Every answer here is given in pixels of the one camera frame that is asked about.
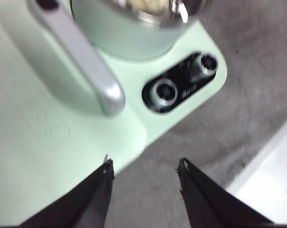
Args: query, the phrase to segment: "mint green appliance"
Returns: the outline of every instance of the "mint green appliance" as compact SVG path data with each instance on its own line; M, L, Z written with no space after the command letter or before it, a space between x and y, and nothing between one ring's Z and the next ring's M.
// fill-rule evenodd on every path
M70 12L68 1L61 3ZM104 115L96 91L26 1L0 0L0 225L16 225L95 170L106 154L115 173L224 85L223 55L199 21L158 58L132 61L97 48L125 95ZM218 60L215 78L160 114L142 99L147 82L193 52Z

